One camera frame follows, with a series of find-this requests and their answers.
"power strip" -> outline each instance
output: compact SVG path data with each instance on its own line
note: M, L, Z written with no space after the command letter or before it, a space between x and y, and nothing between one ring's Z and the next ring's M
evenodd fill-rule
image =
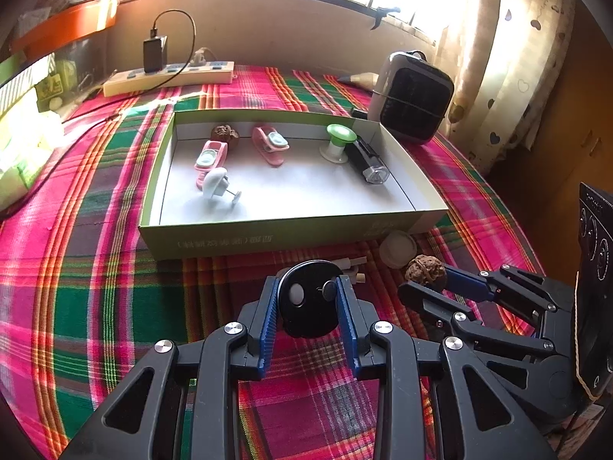
M154 88L177 74L183 64L170 64L158 72L146 73L144 69L118 72L103 86L104 96L112 97L121 93L132 93ZM230 84L234 77L234 62L207 62L204 66L187 67L180 75L167 82L167 86L186 84Z

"white curtain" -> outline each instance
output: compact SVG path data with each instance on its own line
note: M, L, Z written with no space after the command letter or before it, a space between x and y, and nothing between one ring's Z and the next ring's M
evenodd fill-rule
M440 131L487 174L508 149L534 142L574 0L457 0L456 9L434 59L456 86Z

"pink clip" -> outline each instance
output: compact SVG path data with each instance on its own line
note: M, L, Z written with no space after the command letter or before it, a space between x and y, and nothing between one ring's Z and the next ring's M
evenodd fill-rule
M283 158L279 152L289 149L287 140L272 126L256 126L251 132L253 145L271 166L281 166Z
M198 172L195 185L202 190L202 182L207 173L216 167L223 166L228 155L228 144L224 141L207 140L194 164Z

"green knob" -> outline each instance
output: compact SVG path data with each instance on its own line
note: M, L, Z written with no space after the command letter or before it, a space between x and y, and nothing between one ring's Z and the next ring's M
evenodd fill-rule
M342 124L330 124L326 130L330 135L330 141L337 147L344 147L348 143L353 143L357 140L357 135Z

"walnut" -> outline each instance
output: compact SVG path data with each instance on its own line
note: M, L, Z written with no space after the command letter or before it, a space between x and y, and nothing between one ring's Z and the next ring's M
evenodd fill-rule
M228 124L213 128L211 131L211 140L224 141L228 144L228 150L233 149L238 145L238 133Z
M405 279L420 285L430 284L440 292L447 284L447 272L440 259L434 256L419 255L409 263Z

